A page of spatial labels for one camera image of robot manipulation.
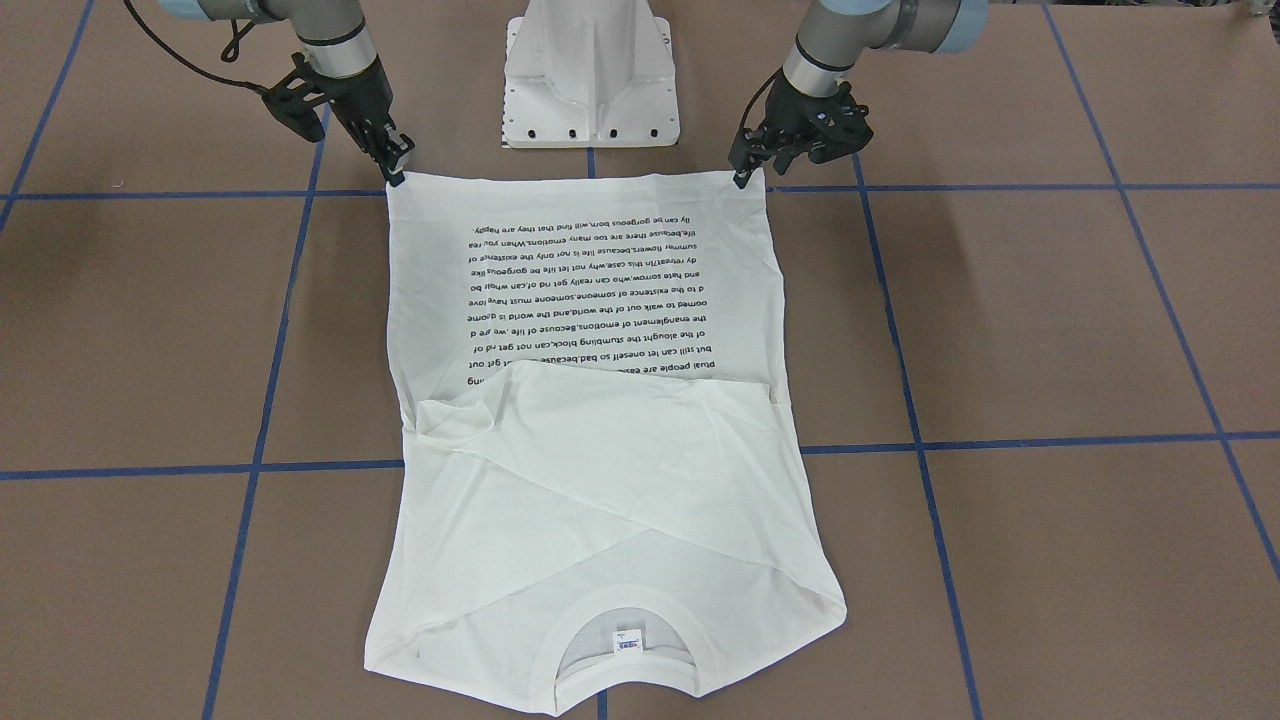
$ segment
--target neckline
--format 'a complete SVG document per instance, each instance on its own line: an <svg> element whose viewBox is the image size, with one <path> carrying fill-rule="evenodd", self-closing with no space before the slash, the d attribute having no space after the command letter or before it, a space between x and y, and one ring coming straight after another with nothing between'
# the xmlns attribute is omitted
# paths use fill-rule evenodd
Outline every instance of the neckline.
<svg viewBox="0 0 1280 720"><path fill-rule="evenodd" d="M662 618L680 634L694 664L657 653L620 655L559 678L559 662L570 642L591 619L620 607L636 607ZM530 673L530 697L544 712L559 715L602 689L627 682L666 685L699 697L717 687L719 675L701 623L676 598L646 585L616 584L596 589L571 605L548 628Z"/></svg>

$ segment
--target blue tape line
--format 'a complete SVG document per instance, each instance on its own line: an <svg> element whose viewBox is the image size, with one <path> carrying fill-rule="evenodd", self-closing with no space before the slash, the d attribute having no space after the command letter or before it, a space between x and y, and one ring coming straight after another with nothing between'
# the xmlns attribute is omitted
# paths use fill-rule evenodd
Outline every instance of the blue tape line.
<svg viewBox="0 0 1280 720"><path fill-rule="evenodd" d="M868 192L1037 192L1115 190L1110 183L869 184Z"/></svg>
<svg viewBox="0 0 1280 720"><path fill-rule="evenodd" d="M771 184L769 192L858 192L855 184Z"/></svg>
<svg viewBox="0 0 1280 720"><path fill-rule="evenodd" d="M869 452L910 452L910 442L879 442L868 445L809 445L800 447L800 455L865 455Z"/></svg>
<svg viewBox="0 0 1280 720"><path fill-rule="evenodd" d="M1243 432L1243 433L1226 433L1226 439L1230 441L1249 441L1249 439L1280 439L1280 430L1258 430L1258 432Z"/></svg>
<svg viewBox="0 0 1280 720"><path fill-rule="evenodd" d="M1187 340L1187 333L1183 332L1183 324L1178 320L1178 313L1174 311L1174 302L1169 296L1169 291L1165 288L1165 281L1160 277L1160 269L1156 266L1156 256L1152 254L1151 246L1147 245L1147 236L1142 232L1142 224L1138 223L1138 214L1134 211L1133 202L1129 200L1129 192L1120 181L1120 173L1116 170L1111 150L1107 147L1107 141L1102 136L1102 127L1098 124L1098 119L1093 114L1089 99L1084 95L1084 86L1080 83L1080 77L1075 72L1075 65L1071 63L1071 55L1068 53L1066 44L1062 41L1062 35L1057 29L1057 23L1053 22L1053 13L1050 12L1048 5L1043 5L1042 10L1044 12L1044 19L1048 20L1050 31L1053 33L1053 41L1057 42L1057 49L1062 54L1062 61L1066 63L1066 72L1071 76L1071 83L1075 85L1075 92L1080 97L1080 105L1084 106L1084 114L1089 118L1089 126L1093 127L1093 135L1098 141L1098 147L1102 150L1102 158L1107 163L1107 169L1111 170L1111 177L1115 181L1115 188L1120 193L1120 200L1124 202L1125 213L1129 215L1129 224L1133 227L1133 233L1138 238L1138 246L1142 249L1142 256L1147 261L1147 269L1151 272L1151 279L1156 284L1156 291L1160 293L1160 301L1164 304L1165 313L1169 315L1169 322L1172 324L1174 333L1178 336L1178 343L1181 346L1183 355L1187 357L1187 365L1190 368L1192 378L1196 380L1196 388L1199 389L1201 400L1204 401L1204 409L1208 411L1216 437L1222 446L1222 452L1226 455L1226 462L1231 468L1231 475L1235 477L1235 484L1240 489L1240 497L1244 500L1244 506L1248 509L1249 516L1253 519L1253 527L1257 529L1258 538L1262 541L1262 548L1267 553L1267 560L1271 561L1271 571L1275 574L1276 580L1280 580L1280 557L1276 556L1275 544L1271 543L1271 536L1267 534L1267 528L1262 523L1262 515L1258 512L1258 507L1253 502L1253 493L1249 492L1249 484L1244 480L1244 473L1240 470L1240 464L1235 460L1235 452L1231 450L1231 442L1228 439L1226 430L1222 427L1222 420L1219 418L1217 409L1213 406L1213 398L1208 393L1208 386L1204 383L1204 377L1201 375L1199 365L1196 363L1196 355L1192 354L1190 342Z"/></svg>
<svg viewBox="0 0 1280 720"><path fill-rule="evenodd" d="M252 197L306 197L305 190L210 190L173 192L28 192L18 196L23 201L63 200L218 200Z"/></svg>
<svg viewBox="0 0 1280 720"><path fill-rule="evenodd" d="M84 1L84 10L81 12L79 24L76 26L76 35L72 36L72 45L67 49L67 59L63 60L63 69L58 72L58 79L54 82L54 90L49 94L49 101L45 102L45 110L40 114L40 122L36 123L36 131L31 135L31 142L27 143L27 154L22 156L22 165L18 167L18 176L13 179L13 190L9 191L9 197L4 202L4 208L0 209L0 231L4 231L5 224L9 223L9 214L13 211L13 204L15 202L15 195L22 190L23 181L27 179L27 173L31 170L31 161L36 156L36 149L40 147L40 138L45 135L45 127L49 124L50 115L54 114L54 105L58 102L58 96L63 92L63 83L67 82L67 74L70 73L72 63L76 60L76 53L79 51L81 38L84 37L84 28L88 27L88 18L93 12L93 0Z"/></svg>
<svg viewBox="0 0 1280 720"><path fill-rule="evenodd" d="M378 190L317 190L316 197L387 197L385 188Z"/></svg>
<svg viewBox="0 0 1280 720"><path fill-rule="evenodd" d="M95 478L154 478L157 475L238 475L253 465L157 465L151 468L74 468L67 470L0 470L0 482L77 480Z"/></svg>
<svg viewBox="0 0 1280 720"><path fill-rule="evenodd" d="M1280 430L1242 430L1226 433L1228 439L1268 441L1280 439ZM1036 447L1105 447L1114 445L1175 445L1190 442L1215 442L1216 433L1181 433L1151 436L1093 436L1093 437L1044 437L1007 439L963 439L925 442L927 451L946 450L1018 450ZM882 442L860 445L809 445L801 446L801 455L869 455L883 452L914 452L911 442ZM380 460L301 460L288 462L241 462L220 465L155 465L136 468L70 468L63 470L0 470L4 480L76 480L109 478L146 478L168 475L238 475L243 473L324 473L340 470L402 470L401 459Z"/></svg>
<svg viewBox="0 0 1280 720"><path fill-rule="evenodd" d="M915 401L911 397L911 379L906 372L906 355L902 352L902 341L897 334L893 300L890 296L888 277L884 274L884 260L881 256L879 240L876 234L876 219L872 215L870 195L867 192L867 179L863 177L863 164L858 155L854 155L854 173L858 177L858 195L863 204L863 217L867 219L867 237L872 246L872 260L876 263L876 281L879 282L881 293L884 296L884 320L888 323L888 334L893 341L893 352L897 354L897 370L902 379L902 400L906 402L906 419L911 425L915 461L920 469L920 483L924 488L924 500L929 507L929 521L933 524L933 544L938 552L938 564L942 566L942 584L946 587L947 603L951 607L951 625L955 629L956 646L960 650L965 688L969 691L969 707L973 711L974 720L982 720L982 701L978 697L978 680L974 678L973 662L969 659L969 639L964 630L964 619L960 615L960 598L956 594L955 580L951 577L951 560L947 556L947 542L942 534L942 518L938 515L938 503L933 496L933 478L929 474L929 462L924 452L924 441L920 436L920 423L915 414Z"/></svg>
<svg viewBox="0 0 1280 720"><path fill-rule="evenodd" d="M970 439L927 442L924 448L933 450L1016 450L1030 447L1102 447L1108 445L1162 445L1174 442L1215 442L1213 433L1183 433L1165 436L1106 436L1106 437L1060 437L1060 438L1014 438L1014 439Z"/></svg>
<svg viewBox="0 0 1280 720"><path fill-rule="evenodd" d="M1280 190L1280 182L1139 182L1124 183L1125 190Z"/></svg>
<svg viewBox="0 0 1280 720"><path fill-rule="evenodd" d="M321 126L329 126L329 106L325 105ZM302 250L306 246L307 228L311 223L311 208L315 205L316 183L320 179L320 160L324 158L324 141L316 145L315 156L311 160L311 179L307 182L307 199L302 204L302 219L298 222L298 237L293 243L293 263L289 265L289 281L284 288L284 302L280 307L280 325L275 334L275 352L271 356L271 372L266 379L266 393L262 400L262 424L257 430L257 442L253 446L253 464L262 462L266 452L266 433L271 424L271 409L275 402L275 388L280 378L280 364L284 359L284 341L289 332L289 304L293 300L293 288L298 279L298 265L302 261ZM244 548L248 544L250 520L253 518L253 501L257 496L257 480L260 471L250 473L248 483L244 486L244 505L241 509L239 529L236 533L236 551L232 555L232 569L227 578L227 597L223 600L223 615L218 624L218 641L214 643L214 660L209 667L209 687L205 691L205 710L201 717L212 720L214 705L218 701L218 684L223 675L223 660L227 657L227 638L230 634L232 614L236 611L236 593L239 589L239 574L244 565Z"/></svg>
<svg viewBox="0 0 1280 720"><path fill-rule="evenodd" d="M403 460L321 460L316 462L262 462L260 471L264 474L317 473L329 470L397 470L403 468Z"/></svg>

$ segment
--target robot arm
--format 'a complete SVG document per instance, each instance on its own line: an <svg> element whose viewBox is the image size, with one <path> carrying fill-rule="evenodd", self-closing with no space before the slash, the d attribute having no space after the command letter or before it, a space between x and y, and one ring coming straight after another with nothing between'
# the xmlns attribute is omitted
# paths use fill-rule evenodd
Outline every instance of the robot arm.
<svg viewBox="0 0 1280 720"><path fill-rule="evenodd" d="M358 0L160 0L180 18L204 20L289 20L302 42L293 72L260 92L271 115L289 129L319 142L324 127L315 108L329 102L360 149L378 163L393 186L413 141L396 129L392 88L365 27Z"/></svg>
<svg viewBox="0 0 1280 720"><path fill-rule="evenodd" d="M786 174L803 154L827 163L858 152L873 133L867 106L854 101L842 76L861 51L957 53L973 45L986 19L987 0L813 0L786 63L760 88L769 88L764 120L751 131L742 115L728 156L733 182L746 187L771 158Z"/></svg>

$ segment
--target care tag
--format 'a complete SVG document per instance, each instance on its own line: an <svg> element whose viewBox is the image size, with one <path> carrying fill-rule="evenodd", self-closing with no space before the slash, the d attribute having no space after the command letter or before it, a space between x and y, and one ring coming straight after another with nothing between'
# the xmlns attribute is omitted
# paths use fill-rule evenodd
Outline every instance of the care tag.
<svg viewBox="0 0 1280 720"><path fill-rule="evenodd" d="M644 630L618 630L613 633L613 653L644 652Z"/></svg>

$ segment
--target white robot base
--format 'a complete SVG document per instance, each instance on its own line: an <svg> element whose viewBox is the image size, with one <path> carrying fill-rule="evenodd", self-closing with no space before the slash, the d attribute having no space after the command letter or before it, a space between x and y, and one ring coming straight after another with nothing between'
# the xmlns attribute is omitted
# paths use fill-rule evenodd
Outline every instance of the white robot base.
<svg viewBox="0 0 1280 720"><path fill-rule="evenodd" d="M671 24L648 0L531 0L507 24L502 143L659 147L680 138Z"/></svg>

